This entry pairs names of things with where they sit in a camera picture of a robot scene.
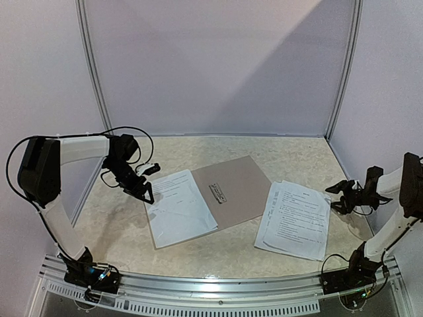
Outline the white printed contract sheet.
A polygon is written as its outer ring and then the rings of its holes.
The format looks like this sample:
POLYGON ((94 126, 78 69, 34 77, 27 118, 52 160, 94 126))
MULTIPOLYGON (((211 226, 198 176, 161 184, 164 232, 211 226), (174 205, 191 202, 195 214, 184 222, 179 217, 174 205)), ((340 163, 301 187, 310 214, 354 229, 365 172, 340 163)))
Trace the white printed contract sheet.
POLYGON ((152 181, 155 202, 147 204, 156 249, 192 240, 218 229, 190 170, 152 181))

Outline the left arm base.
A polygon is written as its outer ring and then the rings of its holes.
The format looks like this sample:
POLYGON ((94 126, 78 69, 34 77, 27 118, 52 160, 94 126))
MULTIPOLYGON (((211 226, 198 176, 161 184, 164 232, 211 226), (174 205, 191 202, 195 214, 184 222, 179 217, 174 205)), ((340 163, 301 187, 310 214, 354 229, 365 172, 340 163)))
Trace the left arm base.
POLYGON ((122 274, 114 265, 61 258, 67 268, 65 282, 94 291, 118 293, 122 274))

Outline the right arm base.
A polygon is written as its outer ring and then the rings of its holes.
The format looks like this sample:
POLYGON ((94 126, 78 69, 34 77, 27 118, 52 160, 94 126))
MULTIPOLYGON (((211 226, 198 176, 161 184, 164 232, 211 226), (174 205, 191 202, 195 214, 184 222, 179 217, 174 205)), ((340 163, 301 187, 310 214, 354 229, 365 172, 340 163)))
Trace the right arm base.
POLYGON ((384 262, 382 259, 370 260, 365 255, 365 246, 366 242, 363 242, 353 251, 345 269, 324 270, 326 262, 335 256, 341 257, 340 254, 332 254, 323 262, 319 279, 325 295, 354 290, 376 282, 376 272, 383 267, 384 262))

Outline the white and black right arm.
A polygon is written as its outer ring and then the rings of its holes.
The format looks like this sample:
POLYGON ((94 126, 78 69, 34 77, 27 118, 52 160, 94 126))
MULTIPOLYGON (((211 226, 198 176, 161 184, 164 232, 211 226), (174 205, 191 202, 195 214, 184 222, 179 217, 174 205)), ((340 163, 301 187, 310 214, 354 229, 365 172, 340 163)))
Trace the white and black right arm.
POLYGON ((372 213, 386 206, 393 208, 389 219, 364 242, 362 250, 364 258, 380 262, 422 221, 422 157, 407 152, 402 165, 388 174, 379 166, 371 166, 364 185, 358 180, 341 180, 325 192, 340 196, 331 203, 331 208, 340 215, 355 213, 359 207, 369 207, 372 213))

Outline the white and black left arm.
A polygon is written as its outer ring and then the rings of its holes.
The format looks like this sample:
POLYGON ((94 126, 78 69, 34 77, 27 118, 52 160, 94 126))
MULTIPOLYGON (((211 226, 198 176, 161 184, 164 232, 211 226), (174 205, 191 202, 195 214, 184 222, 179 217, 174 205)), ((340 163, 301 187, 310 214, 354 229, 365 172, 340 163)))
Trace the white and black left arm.
POLYGON ((153 204, 153 188, 147 177, 160 171, 157 163, 132 167, 131 157, 138 142, 128 134, 31 136, 27 144, 17 182, 25 200, 33 204, 61 255, 77 262, 71 271, 85 287, 98 281, 98 272, 88 263, 92 256, 77 236, 61 199, 61 168, 87 159, 102 159, 102 168, 111 172, 117 186, 144 203, 153 204))

